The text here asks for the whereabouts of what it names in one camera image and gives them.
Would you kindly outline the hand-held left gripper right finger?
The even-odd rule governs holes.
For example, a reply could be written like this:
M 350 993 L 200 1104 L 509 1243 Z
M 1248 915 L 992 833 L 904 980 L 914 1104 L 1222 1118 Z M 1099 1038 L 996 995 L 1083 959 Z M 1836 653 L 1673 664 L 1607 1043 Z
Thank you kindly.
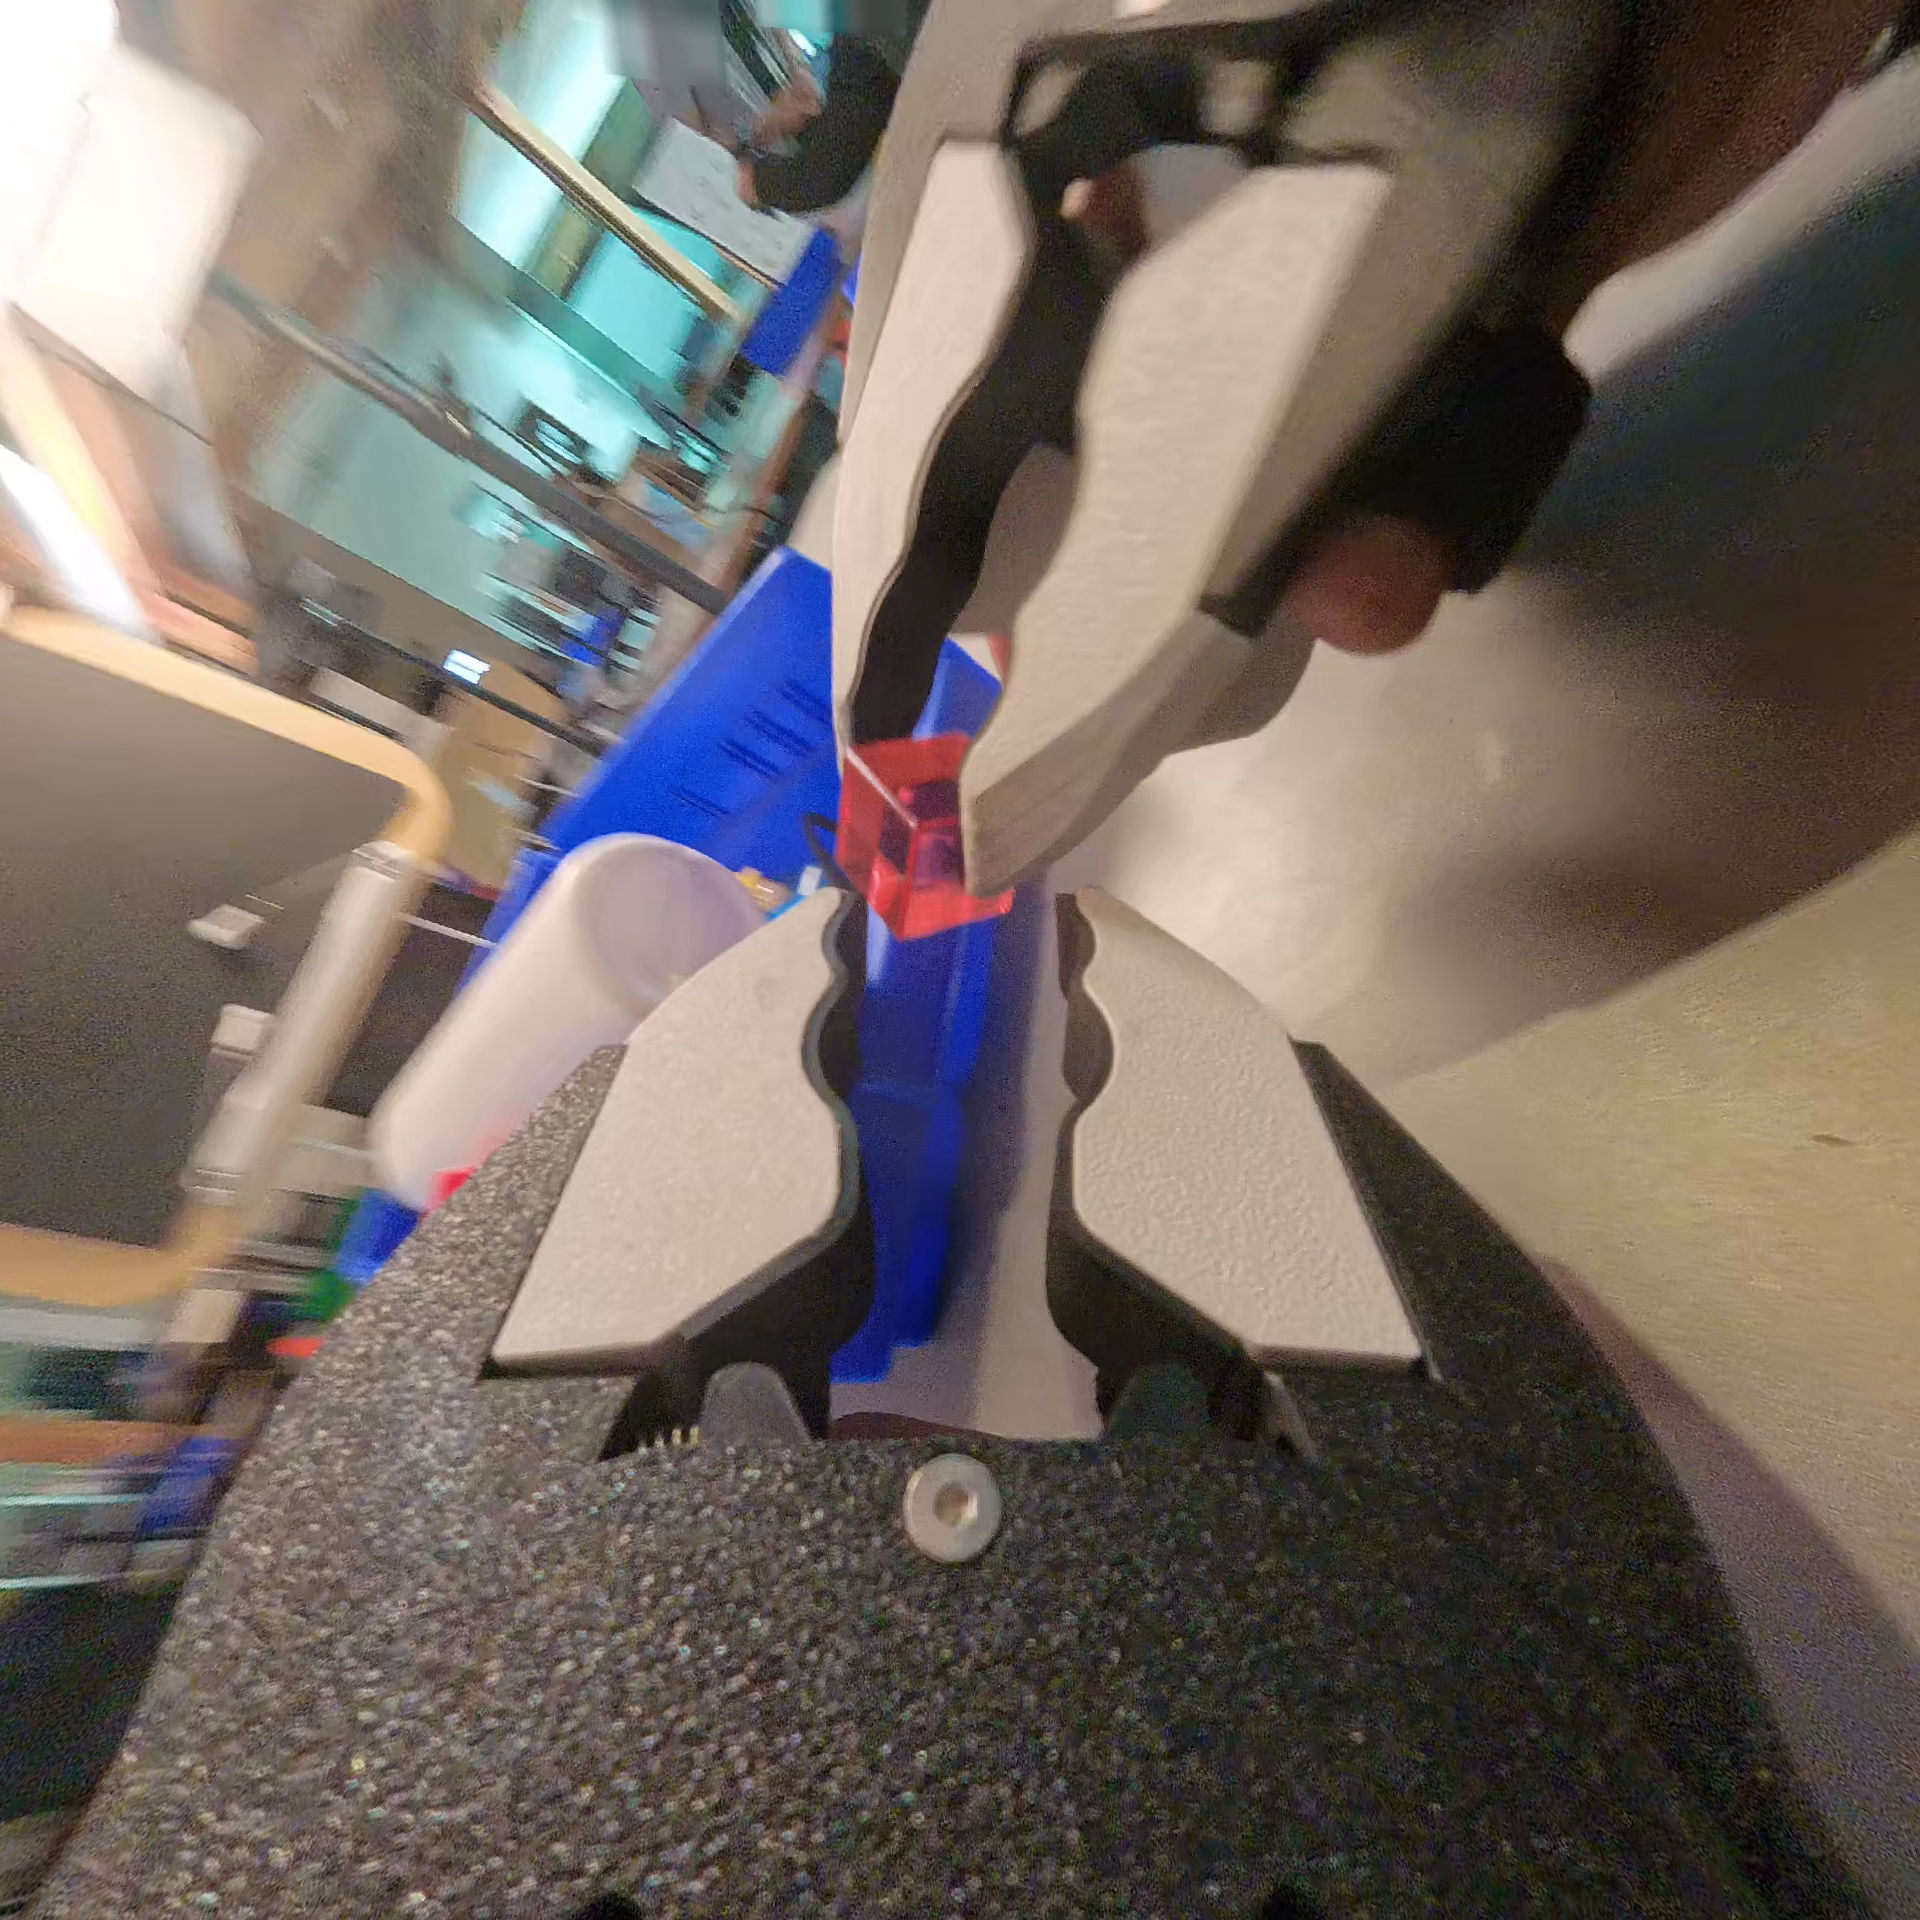
M 1099 1371 L 1423 1349 L 1280 1014 L 1099 888 L 1060 900 L 1052 1321 Z

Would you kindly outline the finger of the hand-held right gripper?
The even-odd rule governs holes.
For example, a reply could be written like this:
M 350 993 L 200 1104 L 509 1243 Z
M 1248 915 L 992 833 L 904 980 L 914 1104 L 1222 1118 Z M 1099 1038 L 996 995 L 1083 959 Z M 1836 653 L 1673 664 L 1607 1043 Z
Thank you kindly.
M 958 778 L 973 895 L 1083 847 L 1244 671 L 1213 575 L 1386 193 L 1355 162 L 1244 173 L 1110 290 L 1065 530 Z
M 936 148 L 842 439 L 830 668 L 845 747 L 909 736 L 976 589 L 1007 596 L 992 527 L 1031 454 L 1070 453 L 1105 306 L 1099 248 L 1038 213 L 1014 148 Z

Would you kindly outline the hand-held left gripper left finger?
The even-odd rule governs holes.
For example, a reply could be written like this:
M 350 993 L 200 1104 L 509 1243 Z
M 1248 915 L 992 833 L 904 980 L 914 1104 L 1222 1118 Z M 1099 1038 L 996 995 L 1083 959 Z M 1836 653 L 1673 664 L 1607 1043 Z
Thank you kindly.
M 694 1427 L 730 1367 L 827 1427 L 875 1294 L 850 1080 L 867 909 L 819 888 L 629 1038 L 489 1349 L 489 1400 Z

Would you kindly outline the red translucent cube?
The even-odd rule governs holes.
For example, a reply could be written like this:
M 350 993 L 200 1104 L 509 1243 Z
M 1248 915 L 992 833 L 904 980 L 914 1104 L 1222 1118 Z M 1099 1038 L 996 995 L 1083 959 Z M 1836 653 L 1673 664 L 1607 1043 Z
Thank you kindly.
M 966 730 L 863 742 L 842 753 L 834 860 L 889 935 L 914 942 L 1001 921 L 1014 893 L 966 888 L 958 775 Z

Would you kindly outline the blue plastic bin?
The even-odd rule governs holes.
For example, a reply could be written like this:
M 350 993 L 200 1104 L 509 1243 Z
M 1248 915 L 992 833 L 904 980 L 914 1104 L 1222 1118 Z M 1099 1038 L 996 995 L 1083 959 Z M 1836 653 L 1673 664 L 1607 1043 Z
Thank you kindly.
M 509 935 L 555 864 L 613 833 L 673 838 L 726 868 L 798 879 L 806 821 L 838 814 L 827 570 L 778 547 L 681 668 L 517 853 L 486 935 Z M 1001 921 L 904 942 L 868 925 L 853 1118 L 874 1185 L 875 1294 L 834 1384 L 875 1384 L 949 1306 L 966 1104 L 980 1062 Z

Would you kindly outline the person's right hand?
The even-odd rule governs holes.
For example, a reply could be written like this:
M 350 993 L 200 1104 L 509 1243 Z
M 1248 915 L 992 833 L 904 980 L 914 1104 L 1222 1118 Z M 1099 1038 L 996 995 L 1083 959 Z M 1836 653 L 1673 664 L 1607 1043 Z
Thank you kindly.
M 1442 402 L 1359 502 L 1301 556 L 1287 619 L 1385 655 L 1439 599 L 1480 589 L 1571 454 L 1593 387 L 1566 355 L 1576 311 L 1740 202 L 1856 79 L 1910 4 L 1633 4 L 1607 162 L 1551 224 L 1520 322 L 1469 352 L 1465 398 Z

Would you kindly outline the small blue bin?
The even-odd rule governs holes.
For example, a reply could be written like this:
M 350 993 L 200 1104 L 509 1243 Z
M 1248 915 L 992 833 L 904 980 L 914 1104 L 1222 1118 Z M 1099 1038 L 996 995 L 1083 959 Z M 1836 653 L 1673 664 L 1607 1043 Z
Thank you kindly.
M 741 340 L 741 357 L 770 377 L 787 377 L 806 352 L 806 340 L 827 312 L 845 275 L 838 240 L 812 227 L 791 275 L 763 299 L 758 322 Z

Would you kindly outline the white plastic cup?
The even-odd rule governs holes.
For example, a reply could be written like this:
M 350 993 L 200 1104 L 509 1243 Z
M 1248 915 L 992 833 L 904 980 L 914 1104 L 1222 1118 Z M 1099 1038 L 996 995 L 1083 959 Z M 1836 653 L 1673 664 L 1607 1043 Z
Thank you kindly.
M 415 1047 L 368 1118 L 374 1185 L 424 1211 L 601 1047 L 763 925 L 726 864 L 617 833 L 571 850 Z

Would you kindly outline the white sign board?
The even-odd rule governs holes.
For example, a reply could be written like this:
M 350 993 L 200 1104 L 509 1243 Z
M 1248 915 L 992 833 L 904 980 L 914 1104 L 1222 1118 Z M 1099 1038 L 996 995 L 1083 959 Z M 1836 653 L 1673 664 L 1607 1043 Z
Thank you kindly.
M 739 162 L 681 118 L 661 118 L 639 162 L 635 197 L 643 208 L 701 234 L 761 287 L 787 285 L 812 234 L 798 215 L 746 205 L 739 197 Z

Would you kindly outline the white light bar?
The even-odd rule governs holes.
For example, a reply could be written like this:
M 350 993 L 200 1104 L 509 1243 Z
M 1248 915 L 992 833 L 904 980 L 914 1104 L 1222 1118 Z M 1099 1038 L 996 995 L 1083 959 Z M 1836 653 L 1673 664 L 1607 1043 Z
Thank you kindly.
M 192 1202 L 244 1210 L 268 1193 L 305 1109 L 328 1094 L 362 1034 L 419 895 L 423 859 L 415 850 L 381 838 L 347 859 L 261 1041 L 187 1156 L 183 1193 Z

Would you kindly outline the black pole stand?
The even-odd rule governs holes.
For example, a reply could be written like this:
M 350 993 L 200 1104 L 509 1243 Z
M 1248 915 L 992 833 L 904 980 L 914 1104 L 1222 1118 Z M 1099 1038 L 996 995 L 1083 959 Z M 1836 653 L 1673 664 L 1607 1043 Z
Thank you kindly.
M 210 295 L 223 301 L 231 312 L 239 312 L 268 345 L 291 348 L 301 363 L 310 363 L 337 386 L 350 387 L 355 394 L 364 394 L 393 417 L 407 420 L 424 445 L 511 488 L 532 511 L 540 511 L 571 538 L 586 541 L 606 558 L 613 558 L 627 578 L 652 581 L 658 589 L 685 599 L 705 616 L 726 611 L 730 589 L 705 581 L 694 567 L 680 565 L 658 541 L 643 541 L 639 535 L 597 511 L 576 488 L 516 459 L 504 445 L 494 445 L 474 425 L 458 420 L 444 402 L 434 402 L 423 394 L 423 387 L 398 381 L 368 352 L 338 345 L 337 336 L 305 326 L 299 312 L 266 301 L 261 295 L 231 280 L 223 269 L 213 274 Z

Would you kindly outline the black board wooden rim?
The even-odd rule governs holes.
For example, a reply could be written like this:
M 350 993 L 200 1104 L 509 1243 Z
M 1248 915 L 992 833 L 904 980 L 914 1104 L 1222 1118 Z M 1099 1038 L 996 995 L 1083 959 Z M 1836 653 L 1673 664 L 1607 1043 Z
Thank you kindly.
M 5 619 L 5 1300 L 151 1310 L 280 1185 L 183 1169 L 362 842 L 434 878 L 440 775 L 396 740 L 87 616 Z

